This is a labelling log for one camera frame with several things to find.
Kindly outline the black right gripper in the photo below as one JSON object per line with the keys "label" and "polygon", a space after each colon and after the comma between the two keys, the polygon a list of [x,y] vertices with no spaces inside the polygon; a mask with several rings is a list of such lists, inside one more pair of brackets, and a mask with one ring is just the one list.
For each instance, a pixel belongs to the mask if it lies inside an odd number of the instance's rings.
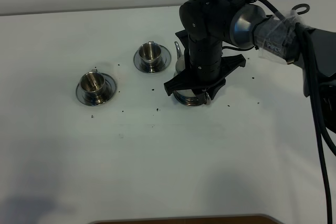
{"label": "black right gripper", "polygon": [[222,56],[222,41],[214,37],[195,40],[186,31],[176,36],[185,48],[184,69],[164,83],[168,95],[181,90],[192,90],[197,98],[207,94],[214,98],[226,83],[226,77],[238,67],[244,67],[243,55]]}

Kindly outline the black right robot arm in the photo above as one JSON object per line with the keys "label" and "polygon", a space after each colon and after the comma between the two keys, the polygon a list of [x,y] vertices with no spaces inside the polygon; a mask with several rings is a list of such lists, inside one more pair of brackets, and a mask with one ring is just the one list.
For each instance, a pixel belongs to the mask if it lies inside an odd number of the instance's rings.
{"label": "black right robot arm", "polygon": [[257,47],[304,67],[302,23],[277,10],[268,17],[254,1],[262,0],[189,0],[180,7],[184,30],[177,36],[185,47],[185,68],[165,83],[168,95],[192,90],[196,96],[214,97],[226,77],[246,63],[242,55],[224,57],[224,42],[240,51]]}

